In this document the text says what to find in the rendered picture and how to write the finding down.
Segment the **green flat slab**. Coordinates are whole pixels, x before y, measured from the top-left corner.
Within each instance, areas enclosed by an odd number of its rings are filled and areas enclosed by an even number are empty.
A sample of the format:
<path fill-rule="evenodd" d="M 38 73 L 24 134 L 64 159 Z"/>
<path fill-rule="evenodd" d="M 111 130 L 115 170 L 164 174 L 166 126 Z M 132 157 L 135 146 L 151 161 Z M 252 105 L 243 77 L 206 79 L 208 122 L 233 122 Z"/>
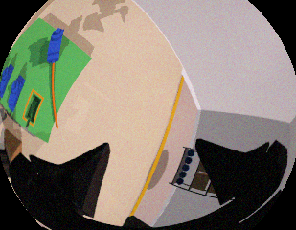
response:
<path fill-rule="evenodd" d="M 47 61 L 55 28 L 39 18 L 17 39 L 7 55 L 0 77 L 0 103 L 17 123 L 49 142 L 55 111 L 52 103 L 52 64 Z M 56 114 L 72 84 L 91 57 L 62 36 L 55 62 Z"/>

